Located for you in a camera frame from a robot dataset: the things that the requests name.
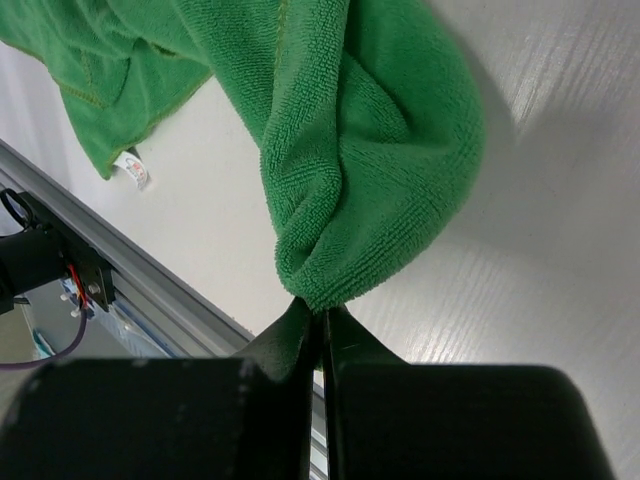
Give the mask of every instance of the green towel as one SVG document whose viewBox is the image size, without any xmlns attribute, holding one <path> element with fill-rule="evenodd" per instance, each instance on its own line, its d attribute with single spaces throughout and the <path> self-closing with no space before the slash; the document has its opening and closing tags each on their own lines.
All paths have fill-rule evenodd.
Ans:
<svg viewBox="0 0 640 480">
<path fill-rule="evenodd" d="M 410 262 L 480 164 L 476 88 L 419 0 L 3 0 L 0 36 L 47 65 L 105 178 L 215 75 L 261 150 L 280 279 L 316 311 Z"/>
</svg>

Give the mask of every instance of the screw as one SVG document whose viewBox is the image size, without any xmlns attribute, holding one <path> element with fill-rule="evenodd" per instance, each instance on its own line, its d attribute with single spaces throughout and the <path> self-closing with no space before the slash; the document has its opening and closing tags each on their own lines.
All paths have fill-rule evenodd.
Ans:
<svg viewBox="0 0 640 480">
<path fill-rule="evenodd" d="M 98 293 L 100 293 L 100 287 L 98 286 L 97 283 L 92 283 L 87 287 L 87 290 L 89 290 L 89 293 L 91 295 L 97 295 Z"/>
</svg>

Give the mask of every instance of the white label tag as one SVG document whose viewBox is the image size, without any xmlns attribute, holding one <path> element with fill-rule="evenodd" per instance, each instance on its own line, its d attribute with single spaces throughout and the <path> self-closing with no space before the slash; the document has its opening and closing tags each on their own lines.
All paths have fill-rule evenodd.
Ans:
<svg viewBox="0 0 640 480">
<path fill-rule="evenodd" d="M 149 172 L 144 164 L 133 153 L 124 151 L 116 159 L 114 165 L 123 169 L 136 182 L 138 190 L 142 190 L 149 181 Z"/>
</svg>

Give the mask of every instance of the purple wire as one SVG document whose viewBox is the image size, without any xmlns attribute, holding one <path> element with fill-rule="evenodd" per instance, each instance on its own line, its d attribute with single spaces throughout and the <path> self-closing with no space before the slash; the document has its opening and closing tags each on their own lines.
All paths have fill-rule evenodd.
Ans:
<svg viewBox="0 0 640 480">
<path fill-rule="evenodd" d="M 66 357 L 71 352 L 73 352 L 78 347 L 78 345 L 80 345 L 80 342 L 82 341 L 82 337 L 84 337 L 84 332 L 87 330 L 87 319 L 88 319 L 87 309 L 80 308 L 80 328 L 78 328 L 78 333 L 76 335 L 76 338 L 73 339 L 73 342 L 71 342 L 71 345 L 69 345 L 60 353 L 56 353 L 55 355 L 52 355 L 47 358 L 42 358 L 40 360 L 33 360 L 31 362 L 0 363 L 0 371 L 13 372 L 18 370 L 29 370 L 32 368 L 41 367 L 43 365 L 46 365 L 48 363 L 51 363 Z"/>
</svg>

